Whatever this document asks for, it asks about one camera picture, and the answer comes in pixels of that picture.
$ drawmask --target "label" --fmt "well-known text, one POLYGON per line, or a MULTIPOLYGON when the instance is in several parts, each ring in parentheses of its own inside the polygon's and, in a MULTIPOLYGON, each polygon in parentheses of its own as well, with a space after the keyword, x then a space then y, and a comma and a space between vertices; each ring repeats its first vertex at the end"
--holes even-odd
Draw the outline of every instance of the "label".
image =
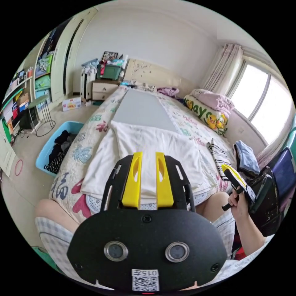
POLYGON ((157 269, 132 269, 132 290, 140 292, 159 291, 159 274, 157 269))

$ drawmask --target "camera lens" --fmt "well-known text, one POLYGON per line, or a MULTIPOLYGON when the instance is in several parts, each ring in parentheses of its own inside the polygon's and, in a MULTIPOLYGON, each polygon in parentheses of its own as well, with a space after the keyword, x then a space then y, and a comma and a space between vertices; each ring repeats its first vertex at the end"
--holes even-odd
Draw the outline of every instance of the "camera lens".
POLYGON ((122 261, 128 255, 127 247, 119 241, 110 241, 104 247, 105 256, 111 261, 122 261))
POLYGON ((166 248, 165 256, 170 262, 182 262, 189 255, 189 247, 182 242, 174 242, 166 248))

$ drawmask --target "speaker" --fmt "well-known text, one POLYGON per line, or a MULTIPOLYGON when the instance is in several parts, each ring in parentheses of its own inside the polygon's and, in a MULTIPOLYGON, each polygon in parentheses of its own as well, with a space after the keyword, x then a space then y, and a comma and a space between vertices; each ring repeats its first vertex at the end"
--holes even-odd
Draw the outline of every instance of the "speaker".
POLYGON ((37 124, 38 124, 38 119, 37 119, 35 108, 32 108, 30 110, 29 108, 27 108, 26 110, 20 113, 19 127, 21 129, 32 130, 37 124))

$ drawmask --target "qr code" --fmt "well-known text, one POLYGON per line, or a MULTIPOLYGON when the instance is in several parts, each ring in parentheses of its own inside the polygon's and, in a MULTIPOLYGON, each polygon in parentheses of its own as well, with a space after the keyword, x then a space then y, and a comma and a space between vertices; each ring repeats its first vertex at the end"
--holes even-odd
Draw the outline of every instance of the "qr code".
POLYGON ((133 291, 141 291, 141 292, 159 291, 158 277, 133 276, 133 291))

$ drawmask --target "metal stool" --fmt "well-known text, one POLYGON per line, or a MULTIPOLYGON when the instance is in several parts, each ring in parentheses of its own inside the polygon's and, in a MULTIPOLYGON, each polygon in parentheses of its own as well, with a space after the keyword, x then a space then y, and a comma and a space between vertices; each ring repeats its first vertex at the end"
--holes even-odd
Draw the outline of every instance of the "metal stool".
POLYGON ((37 137, 43 137, 43 136, 47 135, 56 125, 56 122, 54 120, 52 120, 52 118, 50 116, 49 107, 48 107, 48 104, 47 104, 47 99, 48 98, 49 98, 48 95, 44 95, 44 96, 39 97, 38 99, 34 100, 33 102, 31 102, 29 104, 29 114, 30 114, 31 122, 32 122, 32 124, 34 126, 34 130, 35 130, 35 133, 36 133, 37 137), (38 132, 38 130, 40 129, 41 126, 36 130, 35 125, 34 125, 33 120, 32 120, 31 112, 30 112, 30 109, 35 108, 39 104, 41 104, 42 115, 43 115, 43 118, 44 118, 44 123, 41 126, 43 126, 46 123, 49 123, 50 127, 51 127, 51 129, 47 133, 45 133, 45 134, 43 134, 41 136, 38 136, 38 134, 37 134, 37 132, 38 132))

